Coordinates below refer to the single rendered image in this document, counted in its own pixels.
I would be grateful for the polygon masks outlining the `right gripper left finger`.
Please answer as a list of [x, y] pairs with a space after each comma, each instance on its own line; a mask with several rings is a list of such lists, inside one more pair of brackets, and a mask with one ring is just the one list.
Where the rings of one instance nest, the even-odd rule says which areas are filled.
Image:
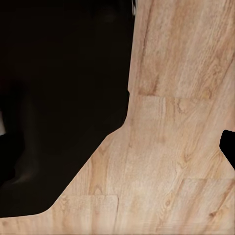
[[21, 130], [0, 136], [0, 189], [25, 150]]

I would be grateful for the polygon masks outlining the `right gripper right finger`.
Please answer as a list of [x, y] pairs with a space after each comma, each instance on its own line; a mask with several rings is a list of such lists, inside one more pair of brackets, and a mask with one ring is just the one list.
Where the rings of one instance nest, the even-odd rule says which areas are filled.
[[224, 130], [219, 147], [235, 170], [235, 132]]

